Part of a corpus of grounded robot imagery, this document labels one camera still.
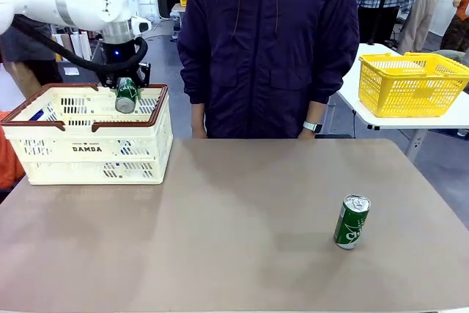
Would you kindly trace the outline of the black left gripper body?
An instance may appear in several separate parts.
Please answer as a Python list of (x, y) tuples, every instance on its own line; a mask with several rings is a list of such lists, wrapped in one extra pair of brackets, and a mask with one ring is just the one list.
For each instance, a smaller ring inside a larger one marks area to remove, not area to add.
[(120, 44), (103, 43), (103, 52), (105, 66), (117, 67), (107, 72), (108, 75), (132, 78), (144, 58), (144, 39), (136, 38)]

